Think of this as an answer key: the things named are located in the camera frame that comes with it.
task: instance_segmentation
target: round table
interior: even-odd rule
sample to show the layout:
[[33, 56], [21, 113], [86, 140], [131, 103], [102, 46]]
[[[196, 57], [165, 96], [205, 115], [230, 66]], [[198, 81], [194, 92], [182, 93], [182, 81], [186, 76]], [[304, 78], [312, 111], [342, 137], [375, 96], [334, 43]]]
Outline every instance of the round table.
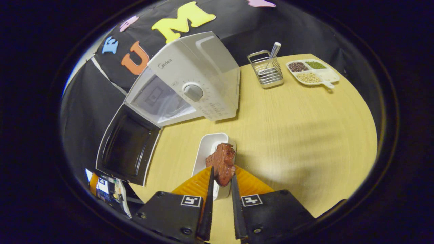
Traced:
[[[236, 165], [276, 191], [289, 190], [314, 217], [350, 197], [375, 162], [374, 120], [357, 90], [336, 70], [340, 80], [333, 90], [299, 83], [285, 67], [299, 59], [318, 58], [279, 57], [284, 84], [270, 89], [260, 86], [250, 65], [241, 67], [235, 118], [212, 122], [201, 117], [164, 127], [146, 186], [130, 184], [141, 200], [147, 202], [156, 191], [171, 192], [189, 179], [201, 138], [217, 132], [236, 142]], [[210, 242], [239, 243], [231, 195], [214, 201]]]

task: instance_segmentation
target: metal utensil holder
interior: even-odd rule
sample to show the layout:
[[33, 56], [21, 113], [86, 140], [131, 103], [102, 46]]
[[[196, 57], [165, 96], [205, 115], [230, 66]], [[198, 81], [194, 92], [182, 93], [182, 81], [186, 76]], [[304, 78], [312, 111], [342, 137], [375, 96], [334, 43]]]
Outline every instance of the metal utensil holder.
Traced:
[[259, 51], [247, 56], [263, 88], [283, 84], [283, 75], [277, 57], [270, 59], [269, 51]]

